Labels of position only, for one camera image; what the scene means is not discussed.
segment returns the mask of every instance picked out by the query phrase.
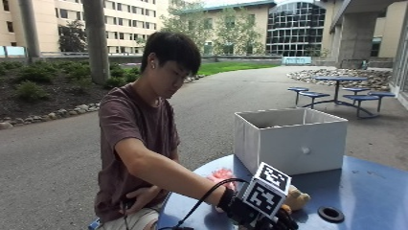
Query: sky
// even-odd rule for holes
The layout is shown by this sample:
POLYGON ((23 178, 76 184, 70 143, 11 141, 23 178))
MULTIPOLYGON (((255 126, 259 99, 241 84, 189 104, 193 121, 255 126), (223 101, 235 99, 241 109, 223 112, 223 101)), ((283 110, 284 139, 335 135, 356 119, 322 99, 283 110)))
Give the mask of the sky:
MULTIPOLYGON (((205 0, 205 5, 207 7, 215 7, 215 6, 223 6, 223 5, 231 5, 238 3, 250 3, 250 2, 258 2, 261 0, 205 0)), ((275 0, 275 3, 283 2, 286 0, 275 0)))

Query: short sleeve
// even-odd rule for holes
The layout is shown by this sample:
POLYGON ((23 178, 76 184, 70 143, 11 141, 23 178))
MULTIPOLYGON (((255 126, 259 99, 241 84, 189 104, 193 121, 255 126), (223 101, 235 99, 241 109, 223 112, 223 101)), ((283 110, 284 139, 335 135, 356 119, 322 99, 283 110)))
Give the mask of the short sleeve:
POLYGON ((173 112, 173 107, 169 105, 170 107, 170 122, 171 122, 171 125, 170 125, 170 134, 171 134, 171 143, 170 143, 170 147, 171 147, 171 150, 175 150, 175 148, 178 147, 179 145, 179 137, 178 137, 178 132, 177 132, 177 126, 175 126, 175 121, 174 121, 174 112, 173 112))
POLYGON ((112 150, 117 142, 126 138, 137 138, 142 142, 137 117, 129 103, 122 99, 110 99, 101 103, 100 126, 112 150))

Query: shorts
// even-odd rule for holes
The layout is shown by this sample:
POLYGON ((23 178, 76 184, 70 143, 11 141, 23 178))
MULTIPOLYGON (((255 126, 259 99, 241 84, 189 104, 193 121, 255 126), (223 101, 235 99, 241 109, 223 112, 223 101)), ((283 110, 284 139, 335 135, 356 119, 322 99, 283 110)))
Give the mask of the shorts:
MULTIPOLYGON (((137 213, 128 216, 129 230, 142 230, 149 222, 158 219, 158 212, 162 208, 162 204, 153 206, 152 208, 142 208, 137 213)), ((125 218, 118 218, 113 221, 104 223, 98 230, 128 230, 125 218)))

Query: blue table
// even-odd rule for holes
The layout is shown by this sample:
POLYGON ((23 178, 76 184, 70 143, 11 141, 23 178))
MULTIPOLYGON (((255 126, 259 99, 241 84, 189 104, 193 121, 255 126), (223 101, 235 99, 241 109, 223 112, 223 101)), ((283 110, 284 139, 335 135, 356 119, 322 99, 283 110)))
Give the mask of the blue table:
POLYGON ((352 103, 347 103, 343 101, 339 101, 339 88, 340 88, 340 82, 342 81, 367 81, 368 78, 363 78, 363 77, 351 77, 351 76, 318 76, 314 77, 315 80, 318 81, 335 81, 335 91, 334 91, 334 98, 331 100, 326 100, 326 101, 319 101, 316 103, 310 103, 307 105, 304 105, 303 107, 308 107, 314 104, 323 104, 323 103, 335 103, 335 104, 340 104, 340 105, 346 105, 346 106, 351 106, 356 109, 359 109, 360 111, 363 111, 364 113, 368 114, 368 117, 376 117, 375 114, 372 114, 367 109, 358 107, 355 104, 352 103))
MULTIPOLYGON (((234 155, 225 156, 203 166, 195 173, 207 176, 226 167, 237 177, 250 179, 251 174, 234 155)), ((388 230, 408 228, 408 172, 344 156, 343 169, 295 175, 292 184, 311 195, 306 207, 292 217, 302 229, 388 230), (318 215, 320 206, 339 209, 346 220, 330 223, 318 215)), ((175 226, 197 203, 183 195, 170 194, 161 216, 158 229, 175 226)), ((225 214, 218 214, 205 203, 182 226, 195 230, 237 229, 225 214)))

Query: brown t-shirt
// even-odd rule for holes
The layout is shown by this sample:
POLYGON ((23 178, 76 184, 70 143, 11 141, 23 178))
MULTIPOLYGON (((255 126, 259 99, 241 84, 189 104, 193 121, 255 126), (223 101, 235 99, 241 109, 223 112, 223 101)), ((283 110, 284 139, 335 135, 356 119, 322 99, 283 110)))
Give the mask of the brown t-shirt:
MULTIPOLYGON (((94 211, 101 222, 108 222, 122 217, 118 210, 125 195, 137 188, 152 186, 129 174, 114 145, 125 138, 137 138, 152 151, 170 157, 179 140, 173 107, 167 100, 162 99, 158 107, 152 107, 134 91, 132 84, 112 89, 101 101, 98 115, 102 169, 98 173, 100 192, 96 196, 94 211)), ((162 202, 166 194, 158 194, 146 207, 162 202)))

